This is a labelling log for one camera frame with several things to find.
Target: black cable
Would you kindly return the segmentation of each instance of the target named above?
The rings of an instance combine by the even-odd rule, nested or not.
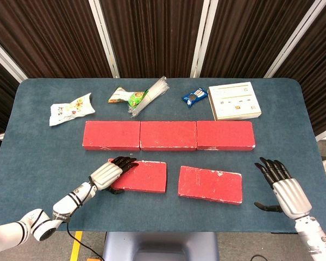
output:
[[[92,191],[92,188],[93,188],[93,186],[94,186],[94,182],[93,182],[93,179],[92,179],[91,176],[89,176],[88,179],[89,179],[89,181],[90,181],[91,188],[90,188],[90,190],[88,191],[88,193],[87,193],[87,195],[85,196],[85,198],[82,200],[81,204],[80,204],[80,205],[79,205],[79,206],[78,206],[78,207],[77,207],[77,208],[76,208],[76,209],[71,213],[70,217],[75,213],[75,211],[76,211],[77,209],[79,209],[79,208],[82,206],[82,204],[85,202],[86,198],[88,198],[90,192]],[[69,222],[66,223],[66,230],[67,230],[67,233],[69,234],[69,236],[70,236],[73,240],[75,240],[76,242],[78,242],[81,246],[84,246],[84,247],[86,247],[87,249],[89,249],[90,251],[92,251],[94,254],[96,254],[98,257],[100,257],[100,258],[102,259],[102,261],[105,261],[104,258],[103,258],[100,254],[98,254],[96,251],[94,251],[94,250],[93,250],[92,248],[90,248],[89,246],[86,246],[85,244],[83,244],[80,240],[78,240],[77,238],[75,238],[75,237],[70,233],[70,231],[69,231]]]
[[[76,242],[78,242],[80,245],[86,247],[87,249],[89,249],[90,251],[92,251],[94,254],[96,254],[98,257],[100,257],[102,259],[102,261],[105,261],[105,259],[98,254],[96,251],[94,251],[92,248],[90,248],[89,246],[86,246],[85,244],[83,244],[80,240],[78,240],[77,238],[75,238],[69,231],[69,223],[66,224],[66,230],[67,233],[69,234],[69,236],[71,236],[71,238],[73,238]]]
[[[252,261],[255,257],[261,257],[263,258],[265,261],[268,261],[267,258],[265,258],[264,256],[260,255],[260,254],[255,254],[254,256],[252,256],[252,258],[250,259],[250,261]]]

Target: gray stand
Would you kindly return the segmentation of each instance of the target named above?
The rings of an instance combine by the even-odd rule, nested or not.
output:
[[[110,261],[219,261],[214,232],[109,232],[103,257]]]

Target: blue tablecloth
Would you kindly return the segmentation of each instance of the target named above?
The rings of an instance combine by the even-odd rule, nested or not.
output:
[[[299,84],[291,79],[168,79],[170,89],[131,118],[127,105],[107,104],[116,87],[142,91],[156,79],[29,79],[18,88],[0,149],[0,224],[19,220],[35,208],[50,216],[53,204],[88,181],[108,158],[119,155],[167,163],[167,191],[151,194],[100,191],[78,210],[72,230],[89,231],[268,231],[294,232],[294,221],[267,213],[254,201],[277,204],[254,166],[263,156],[279,159],[298,179],[315,216],[326,230],[326,178]],[[181,97],[198,88],[251,81],[262,115],[251,119],[256,148],[250,152],[116,152],[82,148],[85,121],[213,120],[206,98],[188,108]],[[50,106],[92,92],[95,113],[50,127]],[[243,203],[222,204],[177,195],[180,166],[239,172]]]

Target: red rectangular block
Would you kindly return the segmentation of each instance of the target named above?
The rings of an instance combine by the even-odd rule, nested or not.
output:
[[[112,183],[114,189],[165,193],[167,164],[159,161],[135,161],[139,165]]]
[[[251,151],[255,136],[250,121],[197,121],[198,150]]]
[[[239,173],[181,166],[178,195],[241,204],[242,177]]]
[[[195,151],[195,121],[142,121],[140,149],[143,151]]]
[[[86,150],[139,151],[140,121],[86,121]]]

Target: robotic arm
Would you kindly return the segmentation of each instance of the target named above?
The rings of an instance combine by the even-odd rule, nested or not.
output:
[[[42,209],[35,209],[27,213],[20,221],[0,226],[0,251],[23,244],[32,234],[36,240],[43,241],[49,238],[63,222],[69,222],[75,211],[93,198],[97,190],[109,190],[119,194],[123,190],[114,190],[110,185],[121,174],[132,167],[135,158],[117,157],[106,162],[91,174],[89,182],[81,184],[53,206],[52,220]]]
[[[296,222],[295,229],[315,261],[326,261],[326,235],[314,217],[312,208],[302,187],[291,177],[286,167],[278,160],[260,158],[265,166],[255,163],[271,186],[279,206],[264,206],[255,202],[259,209],[269,212],[284,212]]]

